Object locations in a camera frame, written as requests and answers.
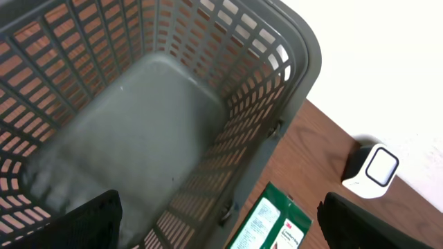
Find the green and white box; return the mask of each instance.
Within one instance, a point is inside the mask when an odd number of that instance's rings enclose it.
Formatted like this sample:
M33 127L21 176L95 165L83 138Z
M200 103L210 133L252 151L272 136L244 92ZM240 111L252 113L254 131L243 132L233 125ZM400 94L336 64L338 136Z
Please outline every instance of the green and white box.
M228 248L298 248L311 224L290 198L268 183Z

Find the white background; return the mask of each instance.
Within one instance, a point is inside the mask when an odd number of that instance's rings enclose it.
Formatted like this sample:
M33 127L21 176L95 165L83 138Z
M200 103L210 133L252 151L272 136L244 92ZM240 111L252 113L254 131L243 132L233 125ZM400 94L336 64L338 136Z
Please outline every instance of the white background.
M351 136L384 142L399 176L443 212L443 2L283 1L322 50L308 99Z

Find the empty basket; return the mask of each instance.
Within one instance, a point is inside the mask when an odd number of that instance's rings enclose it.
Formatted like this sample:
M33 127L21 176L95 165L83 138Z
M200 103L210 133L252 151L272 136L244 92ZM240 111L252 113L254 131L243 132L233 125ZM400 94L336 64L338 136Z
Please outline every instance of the empty basket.
M119 247L222 247L320 72L309 26L278 0L0 4L0 245L115 189Z

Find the gray plastic basket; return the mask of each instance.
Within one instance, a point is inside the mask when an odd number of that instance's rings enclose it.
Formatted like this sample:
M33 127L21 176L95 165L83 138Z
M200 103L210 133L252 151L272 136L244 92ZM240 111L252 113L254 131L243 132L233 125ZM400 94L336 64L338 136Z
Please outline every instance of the gray plastic basket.
M320 72L307 24L278 0L0 4L0 245L115 189L121 248L222 247Z

